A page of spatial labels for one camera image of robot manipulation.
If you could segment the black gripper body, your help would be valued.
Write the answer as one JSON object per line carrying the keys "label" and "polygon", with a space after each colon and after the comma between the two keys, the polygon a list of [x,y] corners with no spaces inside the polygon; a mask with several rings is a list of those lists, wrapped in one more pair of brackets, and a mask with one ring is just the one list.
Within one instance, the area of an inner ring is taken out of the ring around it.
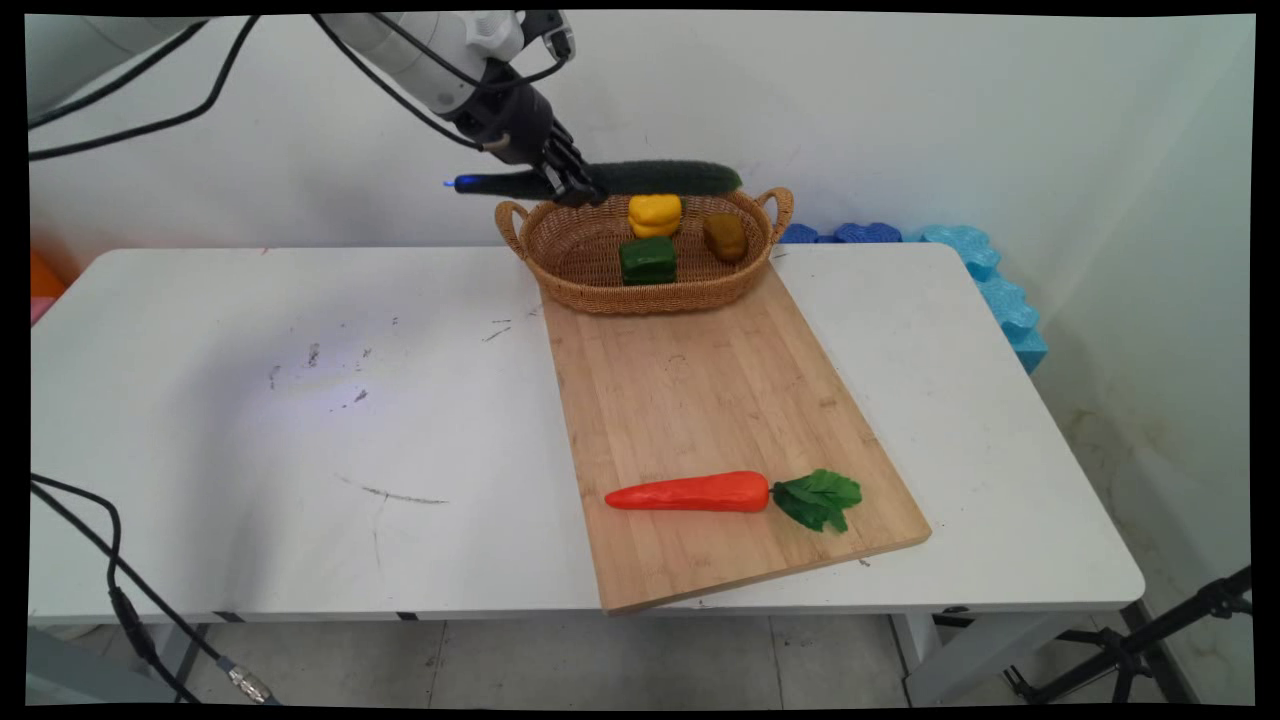
{"label": "black gripper body", "polygon": [[497,92],[477,90],[452,111],[452,124],[507,165],[570,168],[572,138],[550,102],[531,85]]}

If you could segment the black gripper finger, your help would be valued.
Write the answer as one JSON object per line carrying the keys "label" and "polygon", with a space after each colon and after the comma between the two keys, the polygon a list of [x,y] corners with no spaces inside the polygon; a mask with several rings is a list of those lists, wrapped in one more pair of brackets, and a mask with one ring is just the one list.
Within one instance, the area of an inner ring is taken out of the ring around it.
{"label": "black gripper finger", "polygon": [[541,172],[550,184],[552,200],[567,208],[596,204],[596,183],[573,146],[545,146]]}
{"label": "black gripper finger", "polygon": [[552,188],[554,201],[605,201],[607,191],[564,128],[552,129]]}

